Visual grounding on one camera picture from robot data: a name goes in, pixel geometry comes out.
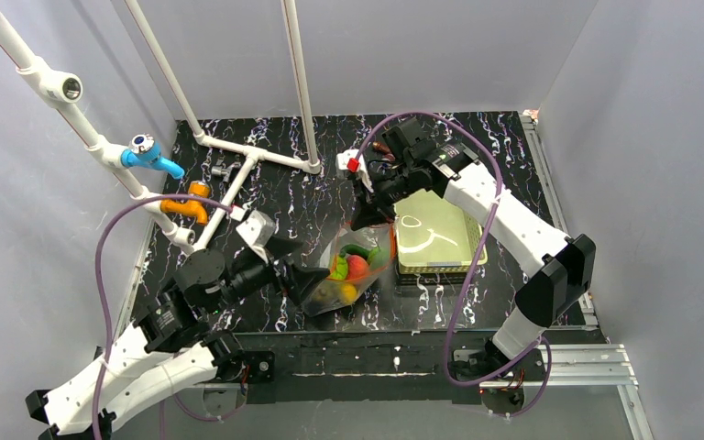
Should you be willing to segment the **clear zip top bag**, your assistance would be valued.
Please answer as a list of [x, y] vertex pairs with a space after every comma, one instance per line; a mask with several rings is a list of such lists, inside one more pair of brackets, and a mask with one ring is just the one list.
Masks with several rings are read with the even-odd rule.
[[392, 225], [352, 230], [350, 223], [343, 224], [318, 262], [329, 275], [302, 300], [302, 311], [315, 317], [353, 305], [391, 268], [395, 256]]

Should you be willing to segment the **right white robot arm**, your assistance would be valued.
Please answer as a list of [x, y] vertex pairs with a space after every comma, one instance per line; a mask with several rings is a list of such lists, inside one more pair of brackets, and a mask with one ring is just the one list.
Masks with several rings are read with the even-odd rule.
[[545, 222], [505, 189], [499, 164], [477, 142], [439, 142], [422, 129], [416, 113], [402, 122], [372, 128], [358, 148], [336, 156], [338, 173], [354, 185], [356, 207], [351, 227], [391, 224], [394, 205], [419, 191], [432, 192], [482, 224], [478, 248], [494, 237], [520, 265], [527, 282], [514, 306], [483, 349], [467, 361], [452, 359], [451, 342], [463, 297], [456, 300], [446, 329], [444, 373], [454, 385], [470, 387], [496, 379], [538, 344], [543, 333], [586, 293], [597, 247], [584, 234], [575, 237]]

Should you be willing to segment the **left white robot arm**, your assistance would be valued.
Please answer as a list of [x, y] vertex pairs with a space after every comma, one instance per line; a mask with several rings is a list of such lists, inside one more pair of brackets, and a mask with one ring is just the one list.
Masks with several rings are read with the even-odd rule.
[[293, 262], [296, 240], [268, 243], [275, 254], [192, 253], [91, 364], [59, 387], [26, 397], [30, 417], [47, 426], [40, 438], [108, 439], [129, 417], [177, 391], [213, 379], [245, 381], [251, 356], [208, 318], [269, 285], [300, 303], [330, 273]]

